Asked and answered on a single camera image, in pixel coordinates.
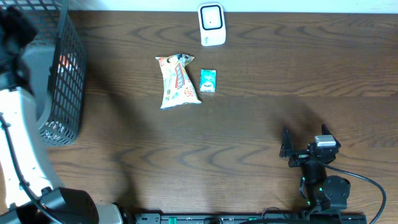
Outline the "teal tissue pack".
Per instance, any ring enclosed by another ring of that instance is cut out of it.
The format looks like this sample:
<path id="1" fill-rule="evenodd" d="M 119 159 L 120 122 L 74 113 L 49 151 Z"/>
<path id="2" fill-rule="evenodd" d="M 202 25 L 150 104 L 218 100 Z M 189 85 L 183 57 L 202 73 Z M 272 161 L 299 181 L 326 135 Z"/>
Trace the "teal tissue pack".
<path id="1" fill-rule="evenodd" d="M 201 69 L 200 76 L 200 91 L 214 93 L 216 91 L 216 70 Z"/>

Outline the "yellow wet wipes pack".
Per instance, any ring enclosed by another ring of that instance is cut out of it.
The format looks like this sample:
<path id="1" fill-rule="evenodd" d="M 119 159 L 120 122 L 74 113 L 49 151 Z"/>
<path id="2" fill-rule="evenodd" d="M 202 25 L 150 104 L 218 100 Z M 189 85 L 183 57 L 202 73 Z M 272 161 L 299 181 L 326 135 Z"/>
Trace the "yellow wet wipes pack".
<path id="1" fill-rule="evenodd" d="M 180 105 L 201 104 L 193 83 L 185 69 L 194 56 L 175 54 L 155 58 L 162 72 L 164 94 L 161 109 L 166 110 Z"/>

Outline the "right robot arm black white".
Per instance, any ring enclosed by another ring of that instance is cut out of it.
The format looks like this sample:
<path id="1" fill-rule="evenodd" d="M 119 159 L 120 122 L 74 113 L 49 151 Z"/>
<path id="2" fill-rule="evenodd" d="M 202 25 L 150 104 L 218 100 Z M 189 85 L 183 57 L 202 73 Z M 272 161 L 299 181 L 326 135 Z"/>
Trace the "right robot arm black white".
<path id="1" fill-rule="evenodd" d="M 321 135 L 306 149 L 294 149 L 292 138 L 285 128 L 279 156 L 286 157 L 289 167 L 300 167 L 300 193 L 316 212 L 341 212 L 347 209 L 350 182 L 337 175 L 327 175 L 326 166 L 336 159 L 341 144 L 328 128 L 322 125 Z"/>

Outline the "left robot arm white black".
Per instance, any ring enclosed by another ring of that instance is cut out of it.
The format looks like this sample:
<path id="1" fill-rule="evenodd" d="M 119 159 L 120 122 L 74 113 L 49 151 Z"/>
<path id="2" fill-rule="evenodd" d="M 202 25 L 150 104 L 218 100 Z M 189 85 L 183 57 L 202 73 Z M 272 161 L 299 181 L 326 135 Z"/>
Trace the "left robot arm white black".
<path id="1" fill-rule="evenodd" d="M 68 6 L 1 2 L 2 223 L 134 222 L 118 204 L 66 188 L 47 154 L 77 139 L 83 111 L 87 56 Z"/>

